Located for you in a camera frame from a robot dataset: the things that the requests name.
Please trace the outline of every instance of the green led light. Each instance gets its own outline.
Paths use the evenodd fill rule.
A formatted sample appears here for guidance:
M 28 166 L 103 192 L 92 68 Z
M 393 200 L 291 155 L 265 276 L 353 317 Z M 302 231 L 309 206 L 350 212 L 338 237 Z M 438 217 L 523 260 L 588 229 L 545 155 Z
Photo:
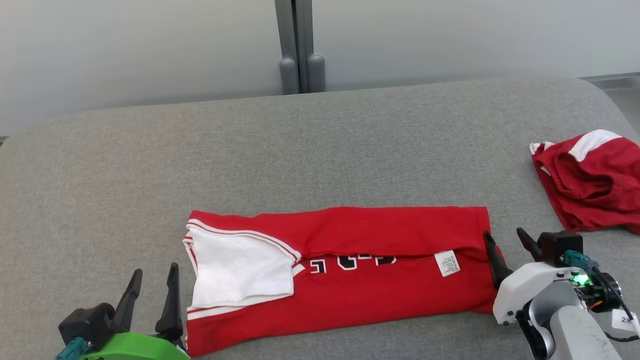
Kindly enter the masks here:
M 584 286 L 587 282 L 589 282 L 589 275 L 579 274 L 574 276 L 572 280 L 580 284 L 580 286 Z

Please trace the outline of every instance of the folded garment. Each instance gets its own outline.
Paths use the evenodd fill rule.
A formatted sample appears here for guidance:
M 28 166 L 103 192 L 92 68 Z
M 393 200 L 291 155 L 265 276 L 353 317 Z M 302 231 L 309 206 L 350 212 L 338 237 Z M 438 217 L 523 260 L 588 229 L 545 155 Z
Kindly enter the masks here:
M 640 234 L 640 147 L 607 130 L 529 146 L 538 177 L 567 230 L 623 225 Z
M 486 208 L 331 208 L 256 217 L 194 211 L 186 345 L 410 318 L 492 313 Z

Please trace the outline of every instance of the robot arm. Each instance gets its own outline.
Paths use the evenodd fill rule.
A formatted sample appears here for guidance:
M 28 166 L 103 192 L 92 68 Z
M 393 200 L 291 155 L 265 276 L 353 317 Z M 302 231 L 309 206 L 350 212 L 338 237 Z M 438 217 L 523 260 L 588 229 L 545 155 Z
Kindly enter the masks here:
M 497 253 L 491 235 L 484 235 L 498 289 L 496 321 L 518 323 L 535 360 L 620 359 L 589 311 L 619 308 L 621 290 L 613 277 L 593 269 L 598 264 L 582 254 L 582 237 L 542 233 L 536 242 L 521 228 L 517 233 L 536 262 L 515 272 Z

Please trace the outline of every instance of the white clothing tag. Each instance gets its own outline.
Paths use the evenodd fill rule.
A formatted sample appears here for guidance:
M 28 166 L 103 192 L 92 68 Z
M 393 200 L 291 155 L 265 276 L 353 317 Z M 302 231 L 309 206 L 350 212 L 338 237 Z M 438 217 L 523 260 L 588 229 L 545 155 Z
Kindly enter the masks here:
M 435 254 L 434 257 L 436 258 L 442 277 L 449 276 L 460 271 L 460 265 L 458 264 L 458 259 L 456 259 L 456 255 L 453 253 L 453 250 L 439 252 L 438 254 Z
M 631 313 L 631 315 L 634 316 L 634 319 L 637 318 L 635 313 Z M 633 324 L 631 324 L 627 313 L 620 309 L 613 309 L 611 311 L 611 327 L 620 330 L 636 331 Z

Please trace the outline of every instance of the care label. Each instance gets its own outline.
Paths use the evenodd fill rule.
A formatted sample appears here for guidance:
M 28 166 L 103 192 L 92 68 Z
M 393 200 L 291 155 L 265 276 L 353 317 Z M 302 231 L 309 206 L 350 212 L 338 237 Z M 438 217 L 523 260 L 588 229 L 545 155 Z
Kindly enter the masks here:
M 637 319 L 635 313 L 631 313 L 631 315 L 633 315 L 634 319 Z M 631 320 L 629 320 L 627 313 L 620 309 L 613 309 L 611 311 L 611 327 L 620 330 L 636 331 L 633 324 L 631 324 Z
M 453 253 L 453 250 L 439 252 L 438 254 L 435 254 L 434 257 L 436 258 L 442 277 L 449 276 L 460 271 L 460 265 L 458 264 L 458 259 L 456 259 L 456 255 Z

